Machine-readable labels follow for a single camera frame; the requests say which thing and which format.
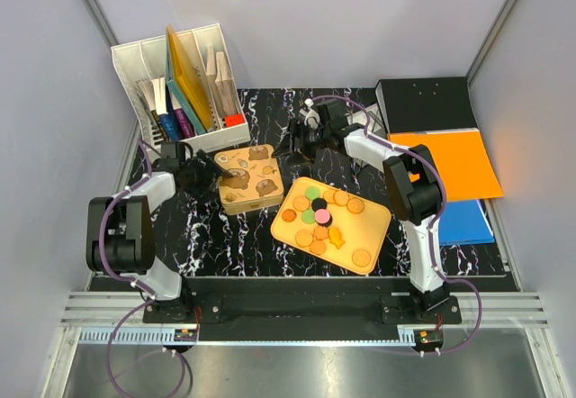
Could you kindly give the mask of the brown compartment cookie box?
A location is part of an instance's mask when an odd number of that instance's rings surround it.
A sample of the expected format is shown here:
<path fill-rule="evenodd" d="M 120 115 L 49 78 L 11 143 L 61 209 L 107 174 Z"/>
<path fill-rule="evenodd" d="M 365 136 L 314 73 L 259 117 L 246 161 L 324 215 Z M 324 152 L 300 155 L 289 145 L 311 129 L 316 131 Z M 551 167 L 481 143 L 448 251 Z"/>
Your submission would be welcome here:
<path fill-rule="evenodd" d="M 280 204 L 283 199 L 284 192 L 280 189 L 272 191 L 271 186 L 247 190 L 229 188 L 220 190 L 220 201 L 228 215 L 253 212 L 275 206 Z"/>

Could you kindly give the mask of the silver tin lid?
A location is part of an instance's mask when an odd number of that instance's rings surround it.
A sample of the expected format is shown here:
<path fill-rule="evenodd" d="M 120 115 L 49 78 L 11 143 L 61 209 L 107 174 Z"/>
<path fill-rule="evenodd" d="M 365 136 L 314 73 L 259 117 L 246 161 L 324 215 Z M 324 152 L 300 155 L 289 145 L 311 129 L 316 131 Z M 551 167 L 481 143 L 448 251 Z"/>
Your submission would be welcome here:
<path fill-rule="evenodd" d="M 265 186 L 284 193 L 280 168 L 277 159 L 272 157 L 273 152 L 274 148 L 269 144 L 218 152 L 215 161 L 233 175 L 219 178 L 219 193 L 222 188 L 247 190 Z"/>

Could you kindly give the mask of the yellow cookie tray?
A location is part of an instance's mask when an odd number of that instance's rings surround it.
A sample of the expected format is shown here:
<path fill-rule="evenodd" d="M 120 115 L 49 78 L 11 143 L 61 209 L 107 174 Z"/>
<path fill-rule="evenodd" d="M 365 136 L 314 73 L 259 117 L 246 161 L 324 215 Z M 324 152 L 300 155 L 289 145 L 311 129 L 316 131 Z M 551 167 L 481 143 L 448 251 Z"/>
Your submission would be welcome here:
<path fill-rule="evenodd" d="M 327 201 L 326 209 L 331 214 L 329 222 L 316 222 L 311 200 L 305 196 L 308 186 L 316 186 L 320 197 Z M 392 214 L 383 205 L 300 177 L 293 182 L 274 218 L 271 234 L 285 245 L 364 276 L 376 266 L 391 221 Z M 356 267 L 352 262 L 357 249 L 370 253 L 371 263 L 367 267 Z"/>

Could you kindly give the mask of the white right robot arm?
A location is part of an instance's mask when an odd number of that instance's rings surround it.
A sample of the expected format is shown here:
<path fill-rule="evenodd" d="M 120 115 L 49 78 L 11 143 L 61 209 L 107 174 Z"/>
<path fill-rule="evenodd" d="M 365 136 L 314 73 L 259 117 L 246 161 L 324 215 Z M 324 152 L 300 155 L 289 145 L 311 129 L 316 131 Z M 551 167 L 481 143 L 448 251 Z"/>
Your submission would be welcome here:
<path fill-rule="evenodd" d="M 406 232 L 410 258 L 409 312 L 419 322 L 432 321 L 449 298 L 441 269 L 439 222 L 446 208 L 446 189 L 428 147 L 401 146 L 370 132 L 369 125 L 332 118 L 324 105 L 312 106 L 314 122 L 289 119 L 273 156 L 294 164 L 312 161 L 332 149 L 383 173 L 392 213 Z"/>

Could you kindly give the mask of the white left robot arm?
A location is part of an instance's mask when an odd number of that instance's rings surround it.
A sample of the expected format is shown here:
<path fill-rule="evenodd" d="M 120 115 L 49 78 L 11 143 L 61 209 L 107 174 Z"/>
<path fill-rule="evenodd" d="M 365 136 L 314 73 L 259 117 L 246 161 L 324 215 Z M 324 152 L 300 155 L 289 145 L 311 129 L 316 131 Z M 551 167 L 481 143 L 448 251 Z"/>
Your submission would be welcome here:
<path fill-rule="evenodd" d="M 193 315 L 194 300 L 185 294 L 183 278 L 158 258 L 151 214 L 180 192 L 210 201 L 216 196 L 216 181 L 231 172 L 184 141 L 163 142 L 159 150 L 147 146 L 139 141 L 145 162 L 140 180 L 89 202 L 85 261 L 91 271 L 163 302 L 163 312 L 183 322 Z"/>

